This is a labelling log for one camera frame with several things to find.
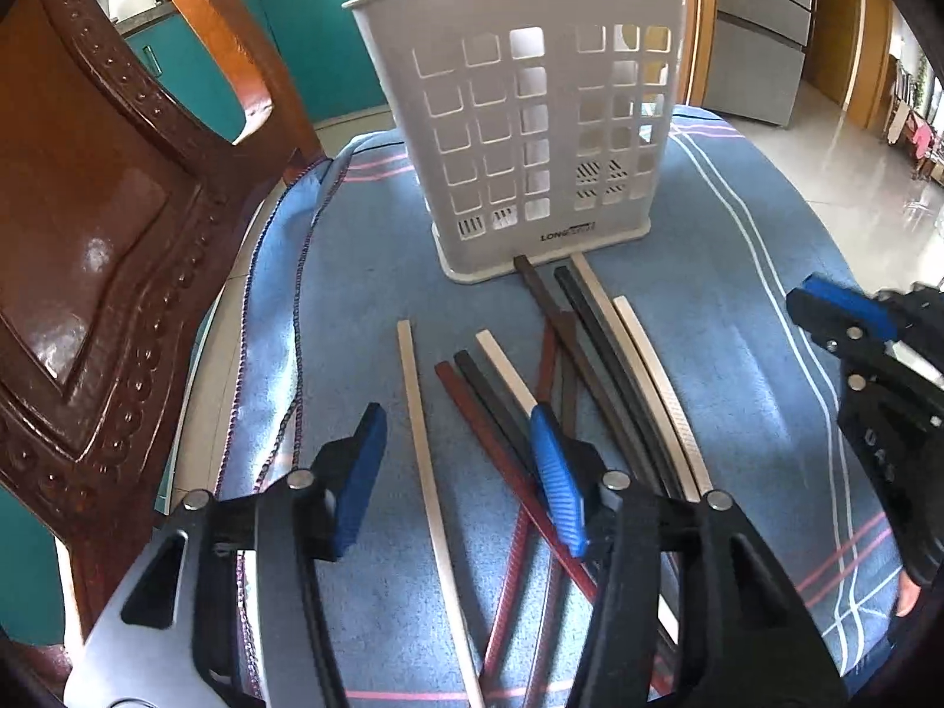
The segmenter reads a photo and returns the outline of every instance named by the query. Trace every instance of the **brand logo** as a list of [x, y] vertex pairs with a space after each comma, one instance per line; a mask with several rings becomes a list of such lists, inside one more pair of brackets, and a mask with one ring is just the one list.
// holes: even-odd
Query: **brand logo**
[[596, 221], [588, 221], [586, 224], [574, 224], [565, 229], [560, 229], [560, 231], [551, 231], [548, 234], [542, 234], [541, 242], [558, 240], [562, 237], [569, 237], [572, 234], [585, 234], [588, 231], [593, 231], [595, 227]]

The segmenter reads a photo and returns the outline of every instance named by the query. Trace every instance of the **silver rivet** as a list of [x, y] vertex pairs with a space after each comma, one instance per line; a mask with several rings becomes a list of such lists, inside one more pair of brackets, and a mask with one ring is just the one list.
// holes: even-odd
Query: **silver rivet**
[[288, 476], [290, 490], [304, 490], [314, 484], [314, 474], [307, 468], [296, 468]]
[[183, 507], [187, 510], [200, 510], [209, 504], [209, 493], [206, 490], [191, 490], [183, 496]]
[[705, 499], [714, 510], [728, 510], [735, 505], [735, 501], [724, 490], [711, 490]]
[[603, 475], [603, 486], [615, 493], [625, 490], [631, 482], [630, 475], [624, 474], [622, 471], [607, 471]]

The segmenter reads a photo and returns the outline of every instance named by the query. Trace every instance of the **white plastic basket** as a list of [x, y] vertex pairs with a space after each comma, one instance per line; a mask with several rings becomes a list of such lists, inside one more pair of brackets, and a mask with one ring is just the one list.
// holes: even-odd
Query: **white plastic basket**
[[648, 212], [686, 0], [352, 0], [442, 270], [478, 282], [630, 240]]

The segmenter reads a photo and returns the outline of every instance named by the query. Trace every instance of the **wooden chair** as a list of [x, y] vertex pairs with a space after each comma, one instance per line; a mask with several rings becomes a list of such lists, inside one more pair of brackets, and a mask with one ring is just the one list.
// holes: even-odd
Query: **wooden chair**
[[67, 546], [91, 629], [148, 541], [192, 342], [254, 210], [322, 158], [239, 0], [174, 0], [242, 103], [178, 106], [95, 0], [0, 0], [0, 482]]

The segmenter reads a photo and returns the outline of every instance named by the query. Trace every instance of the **cabinet handle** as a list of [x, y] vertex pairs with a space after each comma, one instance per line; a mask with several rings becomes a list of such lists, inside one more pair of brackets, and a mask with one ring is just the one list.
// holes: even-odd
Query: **cabinet handle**
[[160, 75], [164, 74], [163, 69], [158, 63], [158, 56], [154, 55], [154, 49], [150, 45], [145, 45], [142, 49], [140, 49], [140, 51], [145, 54], [145, 58], [147, 58], [148, 62], [151, 64], [151, 74], [153, 74], [155, 77], [159, 77]]

